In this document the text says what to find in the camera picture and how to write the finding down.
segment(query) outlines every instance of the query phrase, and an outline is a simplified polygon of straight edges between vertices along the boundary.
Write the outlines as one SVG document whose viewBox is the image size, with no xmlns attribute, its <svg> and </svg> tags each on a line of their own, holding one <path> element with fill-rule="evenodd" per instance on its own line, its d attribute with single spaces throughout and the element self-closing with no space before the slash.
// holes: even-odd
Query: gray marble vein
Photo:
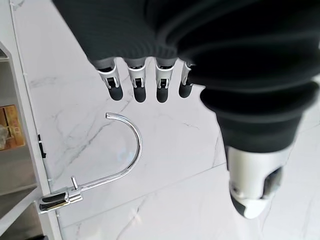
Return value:
<svg viewBox="0 0 320 240">
<path fill-rule="evenodd" d="M 266 215 L 264 217 L 264 220 L 263 220 L 263 223 L 261 224 L 261 232 L 262 233 L 264 232 L 265 224 L 266 224 L 267 218 L 268 218 L 268 216 L 270 214 L 270 211 L 271 211 L 271 208 L 272 208 L 272 202 L 273 202 L 273 199 L 270 202 L 270 206 L 269 206 L 268 212 L 266 213 Z"/>
<path fill-rule="evenodd" d="M 301 229 L 301 235 L 303 237 L 303 239 L 306 239 L 307 236 L 307 231 L 308 231 L 308 226 L 309 226 L 309 222 L 310 222 L 310 215 L 311 215 L 311 210 L 312 210 L 312 206 L 314 203 L 314 199 L 316 197 L 316 193 L 313 194 L 313 196 L 311 197 L 309 203 L 308 203 L 308 207 L 305 211 L 305 217 L 304 217 L 304 221 L 303 221 L 303 226 Z"/>
<path fill-rule="evenodd" d="M 14 3 L 13 10 L 16 11 L 18 8 L 21 8 L 26 0 L 21 0 L 19 3 Z"/>
<path fill-rule="evenodd" d="M 218 137 L 216 138 L 215 146 L 214 146 L 214 156 L 213 156 L 213 163 L 212 163 L 212 168 L 215 167 L 216 159 L 218 157 L 218 154 L 220 153 L 220 148 L 222 146 L 219 145 L 219 142 L 222 140 L 222 134 L 221 130 L 218 133 Z"/>
<path fill-rule="evenodd" d="M 82 222 L 78 223 L 76 226 L 77 226 L 77 229 L 76 229 L 76 233 L 75 233 L 75 239 L 78 240 L 80 236 L 80 230 L 81 230 L 81 225 L 82 225 Z"/>
<path fill-rule="evenodd" d="M 121 238 L 121 236 L 132 226 L 132 224 L 134 223 L 134 221 L 137 219 L 138 217 L 138 213 L 141 210 L 141 208 L 145 205 L 146 201 L 147 201 L 148 197 L 145 197 L 143 199 L 143 201 L 140 203 L 140 205 L 136 208 L 135 214 L 134 216 L 129 220 L 129 222 L 123 227 L 123 229 L 120 231 L 120 233 L 118 234 L 118 236 L 116 237 L 116 240 L 119 240 Z"/>
<path fill-rule="evenodd" d="M 111 125 L 113 122 L 108 122 L 104 125 L 102 125 L 96 132 L 95 134 L 86 142 L 84 142 L 83 144 L 80 144 L 77 147 L 67 147 L 66 150 L 64 151 L 64 154 L 62 155 L 62 158 L 60 159 L 60 161 L 64 161 L 64 167 L 67 168 L 69 165 L 71 165 L 73 163 L 74 160 L 76 160 L 81 154 L 82 152 L 91 145 L 91 143 L 94 141 L 94 139 L 99 135 L 99 133 L 107 126 Z M 61 177 L 61 175 L 64 172 L 64 168 L 62 168 L 59 173 L 54 177 L 54 180 L 57 180 Z"/>
<path fill-rule="evenodd" d="M 30 89 L 40 88 L 47 85 L 54 85 L 60 79 L 60 76 L 47 76 L 29 81 Z"/>
</svg>

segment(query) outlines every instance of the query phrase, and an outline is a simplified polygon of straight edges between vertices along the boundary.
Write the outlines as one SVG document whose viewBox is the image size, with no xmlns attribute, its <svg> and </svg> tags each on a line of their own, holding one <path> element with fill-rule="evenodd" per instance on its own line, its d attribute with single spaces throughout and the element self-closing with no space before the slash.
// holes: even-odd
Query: robotic hand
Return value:
<svg viewBox="0 0 320 240">
<path fill-rule="evenodd" d="M 303 111 L 320 73 L 318 0 L 53 0 L 105 82 L 123 97 L 115 57 L 128 66 L 135 99 L 146 99 L 146 57 L 156 59 L 156 97 L 168 98 L 177 58 L 179 94 L 216 113 L 235 209 L 255 218 L 281 183 Z"/>
</svg>

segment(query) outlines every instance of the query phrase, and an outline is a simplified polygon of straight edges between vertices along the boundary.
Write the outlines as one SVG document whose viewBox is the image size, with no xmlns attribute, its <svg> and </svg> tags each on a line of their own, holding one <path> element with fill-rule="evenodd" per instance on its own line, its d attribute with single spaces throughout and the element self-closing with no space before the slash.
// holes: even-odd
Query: white marble tile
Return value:
<svg viewBox="0 0 320 240">
<path fill-rule="evenodd" d="M 320 126 L 298 135 L 270 207 L 245 220 L 229 197 L 226 165 L 62 229 L 68 240 L 319 240 Z"/>
<path fill-rule="evenodd" d="M 259 240 L 233 209 L 226 165 L 62 229 L 68 240 Z"/>
<path fill-rule="evenodd" d="M 272 201 L 263 234 L 274 240 L 320 239 L 320 125 L 300 133 Z"/>
<path fill-rule="evenodd" d="M 105 112 L 130 118 L 143 138 L 136 168 L 124 179 L 85 192 L 84 201 L 61 210 L 62 226 L 225 161 L 215 115 L 199 99 L 202 88 L 195 86 L 187 99 L 179 97 L 181 62 L 173 72 L 168 101 L 161 104 L 156 100 L 155 63 L 147 59 L 147 99 L 137 103 L 125 63 L 118 59 L 124 97 L 113 101 L 51 2 L 26 1 L 15 17 L 53 191 L 70 186 L 72 175 L 82 184 L 115 173 L 132 158 L 133 134 L 123 123 L 105 120 Z"/>
</svg>

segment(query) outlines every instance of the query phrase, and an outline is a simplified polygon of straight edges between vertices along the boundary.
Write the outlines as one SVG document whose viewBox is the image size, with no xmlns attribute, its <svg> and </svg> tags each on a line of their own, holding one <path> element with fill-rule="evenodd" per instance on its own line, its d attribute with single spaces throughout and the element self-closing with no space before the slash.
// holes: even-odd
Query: white shelf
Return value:
<svg viewBox="0 0 320 240">
<path fill-rule="evenodd" d="M 0 186 L 0 198 L 4 199 L 8 195 L 17 196 L 18 201 L 11 209 L 7 208 L 0 216 L 0 235 L 14 221 L 18 224 L 19 219 L 23 219 L 23 217 L 19 217 L 21 214 L 21 216 L 31 214 L 32 218 L 36 216 L 36 219 L 39 220 L 41 231 L 48 236 L 49 240 L 61 240 L 55 212 L 42 215 L 34 214 L 37 212 L 35 205 L 30 205 L 40 196 L 49 194 L 50 188 L 38 144 L 38 132 L 28 94 L 28 86 L 25 82 L 23 63 L 19 54 L 14 11 L 10 0 L 0 0 L 0 49 L 0 106 L 16 106 L 25 137 L 25 146 L 0 151 L 0 168 L 2 161 L 9 169 L 8 172 L 24 170 L 34 173 L 24 177 L 19 174 L 10 175 L 5 170 L 0 169 L 1 176 L 6 174 L 5 178 L 7 180 L 6 185 Z M 20 193 L 29 191 L 32 192 L 27 196 L 20 196 Z"/>
</svg>

